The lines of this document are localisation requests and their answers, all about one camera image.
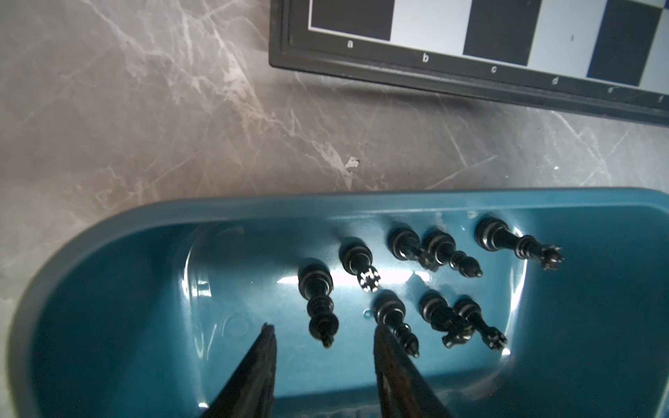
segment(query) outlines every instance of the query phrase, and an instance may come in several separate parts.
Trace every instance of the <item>white stain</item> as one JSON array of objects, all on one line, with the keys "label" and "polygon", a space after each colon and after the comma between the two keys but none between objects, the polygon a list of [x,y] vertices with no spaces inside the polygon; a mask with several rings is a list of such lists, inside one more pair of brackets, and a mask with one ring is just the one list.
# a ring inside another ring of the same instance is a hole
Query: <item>white stain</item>
[{"label": "white stain", "polygon": [[434,223],[437,225],[437,228],[446,232],[446,224],[444,223],[444,218],[442,217],[441,212],[434,213]]},{"label": "white stain", "polygon": [[351,190],[353,187],[353,174],[347,170],[346,166],[344,166],[344,162],[341,160],[341,156],[332,146],[332,144],[328,142],[326,145],[323,145],[315,140],[310,140],[309,142],[316,149],[316,151],[318,151],[321,158],[323,158],[325,162],[330,165],[330,167],[339,172],[342,179],[344,180],[344,186],[346,186],[346,189]]},{"label": "white stain", "polygon": [[357,167],[359,165],[360,165],[360,160],[355,156],[350,156],[346,165],[344,165],[344,168],[345,169],[354,169],[355,167]]}]

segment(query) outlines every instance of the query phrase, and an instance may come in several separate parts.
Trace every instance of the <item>teal plastic tray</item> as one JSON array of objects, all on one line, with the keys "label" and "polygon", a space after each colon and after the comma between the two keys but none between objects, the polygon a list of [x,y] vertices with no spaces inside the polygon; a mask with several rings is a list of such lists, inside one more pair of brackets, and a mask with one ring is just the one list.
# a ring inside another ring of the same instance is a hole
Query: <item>teal plastic tray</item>
[{"label": "teal plastic tray", "polygon": [[[485,215],[561,245],[556,272],[476,245]],[[388,232],[445,229],[481,264],[468,279],[395,259]],[[664,417],[669,381],[669,197],[636,189],[207,199],[114,216],[36,275],[9,342],[20,417],[197,417],[258,335],[276,327],[274,416],[380,416],[370,318],[339,261],[374,255],[421,344],[414,364],[457,417]],[[298,268],[324,262],[339,331],[308,332]],[[427,288],[469,295],[509,340],[446,349],[417,312]]]}]

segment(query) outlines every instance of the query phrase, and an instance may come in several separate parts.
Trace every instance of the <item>chess board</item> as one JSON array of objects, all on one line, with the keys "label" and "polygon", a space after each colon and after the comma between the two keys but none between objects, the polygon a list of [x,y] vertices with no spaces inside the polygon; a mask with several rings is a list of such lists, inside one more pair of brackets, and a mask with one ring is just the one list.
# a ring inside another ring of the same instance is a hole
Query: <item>chess board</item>
[{"label": "chess board", "polygon": [[[284,0],[283,4],[286,51],[328,54],[340,63],[401,70],[408,76],[468,80],[498,92],[506,89],[512,96],[545,93],[547,101],[525,104],[569,108],[558,102],[574,100],[587,107],[594,99],[590,104],[597,102],[595,107],[600,107],[595,113],[611,115],[615,111],[602,108],[629,105],[627,111],[632,113],[663,115],[653,122],[669,121],[669,0]],[[572,110],[582,111],[580,107]]]}]

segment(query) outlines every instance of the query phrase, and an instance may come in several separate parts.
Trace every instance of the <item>marble countertop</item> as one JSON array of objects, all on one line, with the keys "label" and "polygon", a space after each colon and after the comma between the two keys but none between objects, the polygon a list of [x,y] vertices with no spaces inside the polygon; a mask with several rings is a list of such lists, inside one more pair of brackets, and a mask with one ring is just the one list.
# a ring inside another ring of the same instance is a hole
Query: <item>marble countertop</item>
[{"label": "marble countertop", "polygon": [[[0,5],[0,354],[40,265],[120,211],[287,193],[669,191],[669,130],[278,70],[268,0]],[[0,415],[11,415],[5,362]]]}]

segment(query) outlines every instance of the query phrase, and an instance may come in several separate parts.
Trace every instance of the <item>chess rook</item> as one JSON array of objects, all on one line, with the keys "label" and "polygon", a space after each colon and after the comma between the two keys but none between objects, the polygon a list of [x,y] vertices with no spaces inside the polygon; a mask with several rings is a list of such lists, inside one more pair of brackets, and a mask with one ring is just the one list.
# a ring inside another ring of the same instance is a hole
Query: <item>chess rook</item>
[{"label": "chess rook", "polygon": [[469,298],[463,298],[453,307],[453,310],[465,318],[475,330],[481,334],[483,342],[490,350],[503,350],[506,337],[497,328],[488,326],[481,315],[479,304]]},{"label": "chess rook", "polygon": [[433,272],[439,269],[434,256],[421,246],[418,234],[409,228],[394,231],[388,237],[388,246],[397,259],[416,261],[423,268]]},{"label": "chess rook", "polygon": [[474,327],[448,306],[446,299],[436,290],[428,290],[420,302],[418,309],[423,319],[432,329],[446,332],[442,342],[446,348],[469,342],[474,335]]},{"label": "chess rook", "polygon": [[342,264],[347,273],[357,277],[358,284],[366,292],[379,288],[381,276],[372,266],[372,251],[363,244],[354,244],[344,250]]}]

